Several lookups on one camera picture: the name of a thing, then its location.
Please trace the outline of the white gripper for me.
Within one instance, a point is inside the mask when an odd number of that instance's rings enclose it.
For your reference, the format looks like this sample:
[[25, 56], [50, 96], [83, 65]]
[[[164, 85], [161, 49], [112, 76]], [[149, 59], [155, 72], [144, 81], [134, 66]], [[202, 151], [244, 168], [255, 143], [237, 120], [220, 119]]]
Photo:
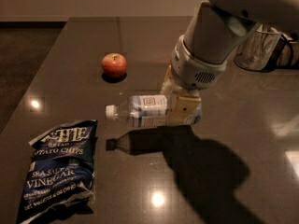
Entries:
[[[206, 63], [195, 58], [184, 44], [181, 35], [172, 51], [171, 66], [167, 67], [160, 90], [162, 95], [171, 95], [168, 125], [192, 125], [201, 117], [199, 91], [212, 87], [224, 73], [227, 62]], [[177, 85], [187, 90], [177, 91]]]

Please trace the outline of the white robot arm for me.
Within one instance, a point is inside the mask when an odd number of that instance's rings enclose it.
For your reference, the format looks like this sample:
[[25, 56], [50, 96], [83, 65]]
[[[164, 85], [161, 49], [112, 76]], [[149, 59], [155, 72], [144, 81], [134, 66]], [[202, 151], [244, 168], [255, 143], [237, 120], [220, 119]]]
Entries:
[[206, 0], [178, 39], [161, 93], [169, 99], [167, 126], [194, 123], [199, 91], [213, 86], [227, 57], [262, 25], [298, 36], [299, 0]]

